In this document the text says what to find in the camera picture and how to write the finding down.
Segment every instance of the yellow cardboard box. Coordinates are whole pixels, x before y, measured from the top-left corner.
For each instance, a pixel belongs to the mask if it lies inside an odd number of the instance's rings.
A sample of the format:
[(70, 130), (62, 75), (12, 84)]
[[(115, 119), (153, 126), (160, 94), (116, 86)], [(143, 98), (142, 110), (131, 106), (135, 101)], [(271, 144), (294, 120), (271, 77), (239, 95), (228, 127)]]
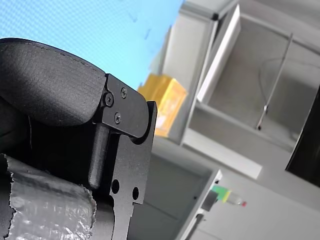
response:
[(175, 78), (167, 75), (150, 74), (144, 86), (138, 88), (138, 92), (147, 101), (156, 102), (158, 114), (155, 134), (167, 137), (179, 109), (187, 96), (187, 91)]

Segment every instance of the mounting hole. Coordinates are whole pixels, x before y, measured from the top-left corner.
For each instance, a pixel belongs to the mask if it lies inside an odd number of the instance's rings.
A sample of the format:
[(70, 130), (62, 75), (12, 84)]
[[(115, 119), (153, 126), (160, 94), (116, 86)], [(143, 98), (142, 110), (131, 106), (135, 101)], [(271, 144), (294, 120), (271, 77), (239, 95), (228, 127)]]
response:
[(138, 197), (139, 197), (139, 188), (135, 187), (135, 188), (133, 189), (133, 191), (132, 191), (132, 198), (133, 198), (134, 200), (137, 200)]
[(119, 192), (119, 189), (120, 189), (119, 181), (117, 179), (113, 180), (112, 186), (111, 186), (112, 192), (114, 194), (117, 194)]

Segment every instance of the yellow box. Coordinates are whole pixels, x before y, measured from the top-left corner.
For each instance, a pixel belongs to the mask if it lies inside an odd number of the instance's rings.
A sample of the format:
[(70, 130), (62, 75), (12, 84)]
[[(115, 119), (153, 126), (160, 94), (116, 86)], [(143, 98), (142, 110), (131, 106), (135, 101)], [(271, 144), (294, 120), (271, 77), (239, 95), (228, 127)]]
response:
[(167, 137), (187, 96), (187, 91), (175, 78), (150, 74), (144, 86), (138, 88), (138, 92), (147, 101), (156, 102), (158, 114), (155, 135)]

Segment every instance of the white panel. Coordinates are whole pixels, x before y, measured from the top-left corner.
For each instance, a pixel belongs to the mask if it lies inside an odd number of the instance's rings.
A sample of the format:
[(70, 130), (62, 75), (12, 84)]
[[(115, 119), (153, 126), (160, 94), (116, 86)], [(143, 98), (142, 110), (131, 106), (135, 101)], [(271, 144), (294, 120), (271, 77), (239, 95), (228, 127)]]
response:
[(162, 72), (173, 78), (189, 92), (210, 22), (180, 13), (171, 29)]
[(197, 94), (197, 99), (200, 102), (208, 102), (212, 93), (214, 92), (215, 86), (218, 79), (222, 73), (222, 70), (228, 60), (232, 48), (236, 43), (236, 39), (240, 32), (240, 9), (239, 5), (235, 8), (230, 22), (228, 24), (223, 37), (220, 37), (220, 41), (217, 41), (212, 49), (212, 62), (210, 63), (207, 74), (203, 80), (202, 86), (199, 93)]
[(183, 143), (253, 179), (259, 176), (262, 169), (256, 162), (190, 128), (186, 130)]

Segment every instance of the silver duct tape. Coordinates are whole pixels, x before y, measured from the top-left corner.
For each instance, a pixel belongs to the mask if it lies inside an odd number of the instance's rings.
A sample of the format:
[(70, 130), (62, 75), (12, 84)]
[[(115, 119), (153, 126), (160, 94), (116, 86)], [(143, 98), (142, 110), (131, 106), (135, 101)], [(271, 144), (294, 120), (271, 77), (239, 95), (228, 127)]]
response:
[(6, 240), (91, 238), (97, 206), (90, 191), (6, 158), (12, 177), (10, 206), (15, 210)]

